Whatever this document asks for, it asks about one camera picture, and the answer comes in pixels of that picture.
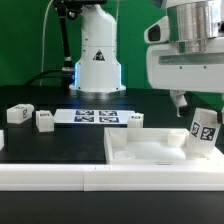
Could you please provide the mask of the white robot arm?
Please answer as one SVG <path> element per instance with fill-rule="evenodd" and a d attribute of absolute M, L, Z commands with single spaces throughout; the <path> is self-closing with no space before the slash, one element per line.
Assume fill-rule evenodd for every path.
<path fill-rule="evenodd" d="M 166 15 L 144 31 L 147 76 L 167 89 L 184 116 L 187 91 L 224 95 L 224 0 L 153 0 Z M 70 89 L 87 98 L 123 92 L 116 59 L 117 22 L 95 4 L 82 12 L 82 54 Z"/>

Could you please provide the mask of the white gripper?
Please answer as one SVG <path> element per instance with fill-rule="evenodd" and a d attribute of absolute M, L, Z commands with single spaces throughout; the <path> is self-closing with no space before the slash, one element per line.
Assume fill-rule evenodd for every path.
<path fill-rule="evenodd" d="M 188 54 L 180 54 L 174 44 L 153 45 L 147 49 L 146 64 L 150 85 L 171 90 L 178 117 L 190 112 L 184 91 L 224 93 L 224 43 L 208 43 L 205 52 Z M 224 105 L 217 122 L 224 124 Z"/>

